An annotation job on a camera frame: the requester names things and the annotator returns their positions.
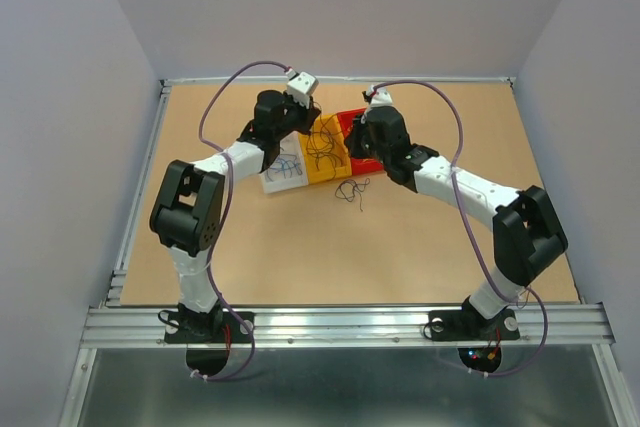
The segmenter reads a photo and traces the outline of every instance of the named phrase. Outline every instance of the wall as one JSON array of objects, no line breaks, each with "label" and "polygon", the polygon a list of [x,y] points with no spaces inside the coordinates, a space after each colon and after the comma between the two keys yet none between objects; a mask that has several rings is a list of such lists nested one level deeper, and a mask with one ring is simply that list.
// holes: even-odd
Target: wall
[{"label": "wall", "polygon": [[119,1],[162,78],[224,75],[258,58],[330,75],[514,75],[559,2]]},{"label": "wall", "polygon": [[0,425],[56,425],[156,76],[117,0],[0,0]]},{"label": "wall", "polygon": [[640,405],[640,0],[562,0],[516,83],[580,291],[603,301]]}]

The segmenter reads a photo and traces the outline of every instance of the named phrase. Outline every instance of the yellow bin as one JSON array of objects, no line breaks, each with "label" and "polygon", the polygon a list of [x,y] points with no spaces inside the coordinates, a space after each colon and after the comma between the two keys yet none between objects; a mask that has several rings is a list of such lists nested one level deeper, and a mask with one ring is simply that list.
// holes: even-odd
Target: yellow bin
[{"label": "yellow bin", "polygon": [[318,117],[311,135],[299,136],[310,184],[351,176],[351,161],[336,115]]}]

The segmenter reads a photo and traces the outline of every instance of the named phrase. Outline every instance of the red tray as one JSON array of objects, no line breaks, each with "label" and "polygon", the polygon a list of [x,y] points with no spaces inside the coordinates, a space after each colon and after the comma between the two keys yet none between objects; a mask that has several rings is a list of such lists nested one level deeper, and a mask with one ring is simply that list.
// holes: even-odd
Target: red tray
[{"label": "red tray", "polygon": [[[338,117],[338,122],[340,123],[340,128],[342,129],[342,134],[346,137],[353,127],[353,118],[362,114],[365,111],[365,108],[355,109],[355,110],[347,110],[345,112],[338,112],[336,116]],[[351,159],[351,175],[363,175],[363,174],[371,174],[373,172],[380,172],[384,170],[382,164],[377,160],[373,159]]]}]

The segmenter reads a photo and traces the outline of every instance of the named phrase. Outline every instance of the gray wall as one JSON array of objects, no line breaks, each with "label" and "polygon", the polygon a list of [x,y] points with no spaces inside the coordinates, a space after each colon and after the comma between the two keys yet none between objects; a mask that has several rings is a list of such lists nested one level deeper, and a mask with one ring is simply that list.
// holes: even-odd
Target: gray wall
[{"label": "gray wall", "polygon": [[55,425],[157,102],[117,0],[0,0],[0,425]]},{"label": "gray wall", "polygon": [[263,57],[316,74],[514,75],[559,2],[119,1],[162,78],[224,75]]},{"label": "gray wall", "polygon": [[640,402],[640,0],[562,0],[516,98],[569,237],[579,289],[603,301]]}]

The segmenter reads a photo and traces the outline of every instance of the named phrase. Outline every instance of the wooden surface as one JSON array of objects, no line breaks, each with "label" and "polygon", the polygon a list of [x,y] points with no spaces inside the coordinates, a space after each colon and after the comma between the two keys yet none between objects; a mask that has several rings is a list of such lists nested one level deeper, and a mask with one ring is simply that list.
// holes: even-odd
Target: wooden surface
[{"label": "wooden surface", "polygon": [[[358,84],[321,84],[323,112],[363,105]],[[459,108],[465,146],[459,165],[495,182],[528,187],[540,178],[511,89],[504,84],[442,84]],[[202,111],[218,86],[177,86],[169,105],[146,189],[123,305],[167,305],[178,299],[171,258],[148,219],[166,166],[212,155],[197,138]],[[256,94],[281,84],[232,85],[215,105],[208,138],[231,144],[251,118]],[[434,93],[392,87],[413,142],[451,159],[453,116]],[[334,196],[339,181],[277,194],[262,192],[257,176],[236,186],[227,225],[213,257],[219,287],[233,304],[351,304],[460,302],[482,281],[458,212],[414,194],[385,174],[370,176],[363,209]],[[489,263],[491,234],[473,221]],[[565,258],[534,283],[547,301],[576,301]]]}]

